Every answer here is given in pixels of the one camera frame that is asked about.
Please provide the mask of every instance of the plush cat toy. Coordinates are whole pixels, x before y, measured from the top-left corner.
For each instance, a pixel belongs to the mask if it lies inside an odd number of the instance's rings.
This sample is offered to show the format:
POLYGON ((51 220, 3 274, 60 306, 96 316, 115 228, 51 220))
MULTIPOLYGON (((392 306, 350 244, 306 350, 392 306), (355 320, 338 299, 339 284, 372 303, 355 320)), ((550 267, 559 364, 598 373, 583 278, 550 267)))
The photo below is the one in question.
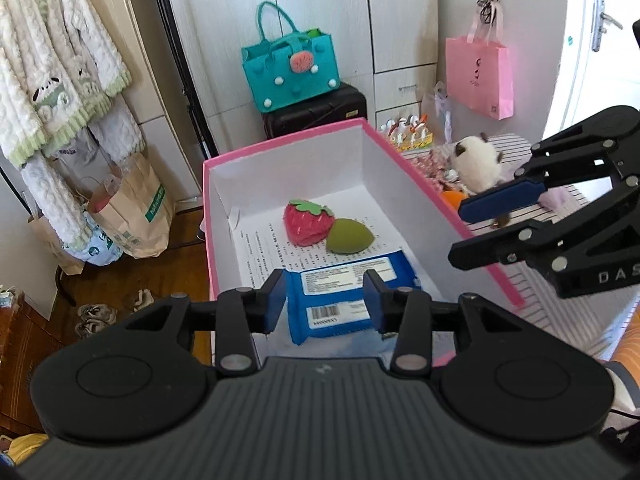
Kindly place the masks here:
POLYGON ((469 191, 478 194, 501 181, 501 160, 502 152, 497 153, 482 133, 480 137, 465 137, 456 144, 451 165, 469 191))

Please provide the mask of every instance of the door handle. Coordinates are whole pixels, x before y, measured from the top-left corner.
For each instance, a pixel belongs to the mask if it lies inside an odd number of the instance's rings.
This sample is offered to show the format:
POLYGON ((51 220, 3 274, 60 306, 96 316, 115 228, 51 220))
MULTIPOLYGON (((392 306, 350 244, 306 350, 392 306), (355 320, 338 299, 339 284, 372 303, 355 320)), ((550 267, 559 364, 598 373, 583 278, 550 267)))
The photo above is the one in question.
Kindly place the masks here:
POLYGON ((594 52, 600 51, 600 45, 602 44, 602 35, 607 33, 607 29, 604 27, 605 23, 612 23, 620 30, 624 29, 622 23, 620 23, 614 17, 609 16, 604 11, 604 0, 596 0, 595 18, 593 20, 593 30, 591 31, 591 49, 594 52))
POLYGON ((601 17, 603 22, 613 23, 613 25, 615 25, 620 30, 624 30, 624 28, 625 28, 622 25, 622 23, 620 23, 616 18, 612 18, 611 16, 609 16, 606 12, 601 13, 600 17, 601 17))

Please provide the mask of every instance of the white wardrobe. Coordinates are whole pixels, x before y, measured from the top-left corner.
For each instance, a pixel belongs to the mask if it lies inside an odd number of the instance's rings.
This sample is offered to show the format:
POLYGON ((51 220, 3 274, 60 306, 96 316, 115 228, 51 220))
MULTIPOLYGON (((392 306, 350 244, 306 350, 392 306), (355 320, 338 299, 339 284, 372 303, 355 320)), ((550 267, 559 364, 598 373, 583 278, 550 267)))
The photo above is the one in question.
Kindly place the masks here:
MULTIPOLYGON (((259 41, 263 0, 170 0, 200 103, 223 153, 263 140, 260 113, 244 78, 240 49, 259 41)), ((319 27, 334 40, 340 78, 367 98, 369 121, 419 112, 438 60, 438 0, 271 0, 299 30, 319 27)), ((265 10, 269 39, 288 25, 265 10)))

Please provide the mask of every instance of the blue gripper pad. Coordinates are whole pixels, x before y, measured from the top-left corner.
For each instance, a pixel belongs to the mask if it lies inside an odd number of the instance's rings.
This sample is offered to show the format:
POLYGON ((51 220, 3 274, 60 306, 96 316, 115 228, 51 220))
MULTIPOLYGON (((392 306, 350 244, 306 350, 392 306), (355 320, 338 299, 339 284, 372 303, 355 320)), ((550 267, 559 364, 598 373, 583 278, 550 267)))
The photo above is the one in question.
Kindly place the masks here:
POLYGON ((516 179, 463 200, 458 214, 465 222, 475 224, 534 205, 545 191, 546 187, 542 182, 516 179))

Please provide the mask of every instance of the pink box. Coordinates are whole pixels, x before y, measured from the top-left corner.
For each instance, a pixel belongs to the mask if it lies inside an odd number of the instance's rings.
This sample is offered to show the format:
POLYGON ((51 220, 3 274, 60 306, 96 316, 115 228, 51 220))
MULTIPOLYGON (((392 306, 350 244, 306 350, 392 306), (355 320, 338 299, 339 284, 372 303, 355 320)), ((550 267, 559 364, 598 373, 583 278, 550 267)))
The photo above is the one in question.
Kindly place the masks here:
POLYGON ((451 245, 472 236, 457 213, 366 121, 328 124, 266 140, 204 163, 204 215, 210 296, 260 287, 271 270, 307 270, 401 248, 424 290, 456 301, 476 292, 515 311, 523 305, 499 266, 468 272, 449 264, 451 245), (355 256, 329 254, 324 242, 286 240, 289 200, 331 208, 368 224, 376 241, 355 256))

